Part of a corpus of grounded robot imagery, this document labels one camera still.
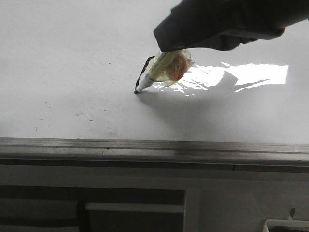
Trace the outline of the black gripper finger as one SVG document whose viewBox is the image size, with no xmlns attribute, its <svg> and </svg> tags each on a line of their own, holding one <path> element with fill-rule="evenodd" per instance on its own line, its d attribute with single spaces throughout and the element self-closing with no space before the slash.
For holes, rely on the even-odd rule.
<svg viewBox="0 0 309 232">
<path fill-rule="evenodd" d="M 162 52 L 188 48 L 229 51 L 283 35 L 309 17 L 307 0 L 183 0 L 154 29 Z"/>
</svg>

